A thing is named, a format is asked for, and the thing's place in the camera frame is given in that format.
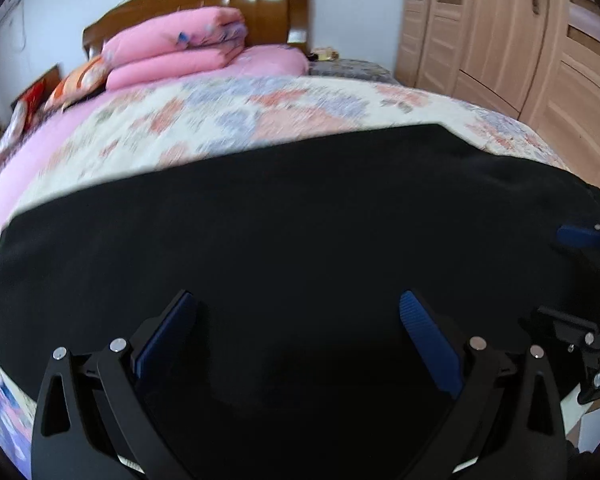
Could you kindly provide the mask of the wooden nightstand with cloth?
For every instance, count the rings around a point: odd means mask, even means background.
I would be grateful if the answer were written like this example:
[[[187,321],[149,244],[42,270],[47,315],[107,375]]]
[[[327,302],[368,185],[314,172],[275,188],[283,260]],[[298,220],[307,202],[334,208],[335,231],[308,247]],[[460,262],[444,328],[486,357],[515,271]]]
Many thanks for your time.
[[[390,70],[377,63],[353,58],[340,58],[331,54],[328,58],[312,52],[308,54],[310,76],[346,78],[380,82],[381,84],[399,84]]]

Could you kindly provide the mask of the floral quilt bedspread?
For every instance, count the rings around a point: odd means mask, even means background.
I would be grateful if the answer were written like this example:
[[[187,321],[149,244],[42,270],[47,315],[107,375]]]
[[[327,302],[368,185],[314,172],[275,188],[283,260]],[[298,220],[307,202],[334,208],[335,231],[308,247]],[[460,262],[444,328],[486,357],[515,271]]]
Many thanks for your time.
[[[270,91],[257,89],[245,104],[256,112],[256,120],[238,119],[230,128],[244,134],[247,144],[201,158],[325,134],[439,124],[492,154],[528,158],[557,168],[566,166],[535,131],[514,118],[396,84],[297,77],[288,84],[273,84]]]

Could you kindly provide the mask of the orange patterned pillow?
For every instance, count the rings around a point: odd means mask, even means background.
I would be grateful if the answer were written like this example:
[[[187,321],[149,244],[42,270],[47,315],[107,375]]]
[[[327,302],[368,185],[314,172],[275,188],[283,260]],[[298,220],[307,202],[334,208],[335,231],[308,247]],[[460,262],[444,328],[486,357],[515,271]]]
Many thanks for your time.
[[[110,73],[110,67],[101,54],[73,70],[52,91],[44,104],[44,112],[57,110],[90,96],[102,88]]]

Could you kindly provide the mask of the folded pink comforter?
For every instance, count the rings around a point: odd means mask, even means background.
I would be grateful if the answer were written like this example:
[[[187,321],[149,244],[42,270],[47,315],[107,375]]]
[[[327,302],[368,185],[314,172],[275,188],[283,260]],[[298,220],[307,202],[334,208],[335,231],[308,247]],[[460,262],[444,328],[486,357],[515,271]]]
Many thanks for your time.
[[[102,58],[110,69],[106,88],[219,70],[245,49],[242,12],[204,6],[151,18],[107,40]]]

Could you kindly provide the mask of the pink bed sheet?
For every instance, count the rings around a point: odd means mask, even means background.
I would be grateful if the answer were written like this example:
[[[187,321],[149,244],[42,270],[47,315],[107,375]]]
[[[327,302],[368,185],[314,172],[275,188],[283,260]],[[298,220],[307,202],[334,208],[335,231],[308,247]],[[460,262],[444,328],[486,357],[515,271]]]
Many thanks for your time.
[[[0,173],[0,237],[20,210],[81,186],[240,148],[247,137],[230,123],[257,118],[245,102],[308,71],[297,49],[253,47],[222,70],[106,91],[53,115]]]

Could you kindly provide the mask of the red pillow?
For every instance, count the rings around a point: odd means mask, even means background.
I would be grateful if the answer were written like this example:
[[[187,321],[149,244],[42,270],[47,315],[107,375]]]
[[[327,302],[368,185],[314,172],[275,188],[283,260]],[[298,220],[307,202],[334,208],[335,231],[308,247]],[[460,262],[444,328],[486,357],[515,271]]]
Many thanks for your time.
[[[47,84],[44,78],[40,78],[30,85],[27,90],[24,90],[14,102],[12,108],[15,108],[19,103],[23,103],[26,108],[26,117],[24,118],[23,130],[27,131],[31,128],[33,117],[38,111],[43,102],[47,99]]]

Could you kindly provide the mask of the black pants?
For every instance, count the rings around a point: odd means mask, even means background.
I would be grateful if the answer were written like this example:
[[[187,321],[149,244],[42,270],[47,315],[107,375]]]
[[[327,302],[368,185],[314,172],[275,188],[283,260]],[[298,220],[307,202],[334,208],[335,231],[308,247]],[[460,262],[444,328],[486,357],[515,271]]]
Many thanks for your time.
[[[467,336],[576,356],[538,313],[600,329],[600,190],[438,125],[256,148],[89,186],[0,240],[0,367],[38,403],[58,347],[131,337],[182,290],[204,304],[166,426],[185,479],[414,479],[449,418],[403,326],[417,292]]]

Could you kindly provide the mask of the light wooden wardrobe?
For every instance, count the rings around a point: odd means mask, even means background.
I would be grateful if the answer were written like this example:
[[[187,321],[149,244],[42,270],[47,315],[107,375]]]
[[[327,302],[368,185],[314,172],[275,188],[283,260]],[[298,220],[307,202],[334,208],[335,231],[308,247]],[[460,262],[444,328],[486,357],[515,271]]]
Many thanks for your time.
[[[600,188],[596,0],[404,0],[394,73],[523,122]]]

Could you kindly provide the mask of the brown wooden headboard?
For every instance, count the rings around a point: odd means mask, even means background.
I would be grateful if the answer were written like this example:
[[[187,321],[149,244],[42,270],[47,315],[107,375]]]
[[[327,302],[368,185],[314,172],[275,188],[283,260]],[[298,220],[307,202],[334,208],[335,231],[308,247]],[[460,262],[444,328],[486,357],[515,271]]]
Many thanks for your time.
[[[87,56],[123,29],[150,18],[203,6],[232,6],[242,12],[248,27],[246,44],[289,44],[308,54],[310,0],[130,0],[121,3],[84,29],[82,47]]]

